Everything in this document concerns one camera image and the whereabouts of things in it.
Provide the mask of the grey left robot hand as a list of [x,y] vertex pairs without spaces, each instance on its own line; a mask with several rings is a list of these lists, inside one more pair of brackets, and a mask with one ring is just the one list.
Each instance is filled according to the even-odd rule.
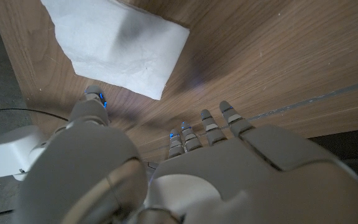
[[358,175],[334,154],[219,108],[233,138],[203,110],[208,145],[183,123],[148,176],[89,86],[27,173],[14,223],[358,223]]

